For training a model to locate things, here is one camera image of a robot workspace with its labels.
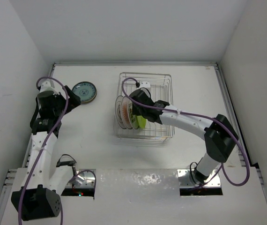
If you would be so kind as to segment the dark grey blue plate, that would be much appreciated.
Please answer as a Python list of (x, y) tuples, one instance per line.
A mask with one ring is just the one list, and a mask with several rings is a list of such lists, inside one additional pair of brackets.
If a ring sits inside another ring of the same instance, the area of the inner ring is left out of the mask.
[(80, 98), (82, 105), (90, 103), (97, 96), (95, 85), (88, 81), (77, 83), (72, 88), (72, 92)]

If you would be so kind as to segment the green plate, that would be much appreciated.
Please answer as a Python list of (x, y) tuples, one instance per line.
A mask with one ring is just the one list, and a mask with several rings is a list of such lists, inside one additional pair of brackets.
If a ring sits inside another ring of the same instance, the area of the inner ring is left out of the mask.
[(136, 116), (139, 128), (144, 129), (146, 127), (147, 120), (142, 116)]

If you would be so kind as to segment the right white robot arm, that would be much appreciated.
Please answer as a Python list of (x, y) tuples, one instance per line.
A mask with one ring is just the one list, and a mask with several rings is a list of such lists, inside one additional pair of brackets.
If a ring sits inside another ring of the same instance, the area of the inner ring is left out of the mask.
[[(154, 102), (144, 88), (135, 90), (129, 97), (134, 100), (134, 113), (141, 115), (150, 122), (174, 126), (204, 140), (206, 153), (190, 175), (194, 184), (204, 184), (212, 171), (219, 164), (228, 160), (236, 143), (227, 130), (235, 138), (238, 138), (238, 136), (224, 115), (218, 114), (215, 117), (216, 122), (214, 122), (209, 119), (178, 113), (178, 109), (168, 102), (162, 100)], [(222, 123), (227, 130), (221, 127), (218, 122)]]

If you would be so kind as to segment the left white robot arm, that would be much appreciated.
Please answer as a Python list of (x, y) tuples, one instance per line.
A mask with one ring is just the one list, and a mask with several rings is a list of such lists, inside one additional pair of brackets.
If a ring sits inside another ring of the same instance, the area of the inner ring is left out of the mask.
[(53, 175), (51, 160), (59, 137), (62, 117), (81, 104), (68, 86), (65, 96), (51, 86), (41, 85), (36, 97), (36, 110), (30, 122), (31, 149), (26, 176), (19, 191), (11, 195), (18, 212), (18, 223), (57, 217), (62, 210), (60, 196), (74, 176), (75, 161), (57, 163)]

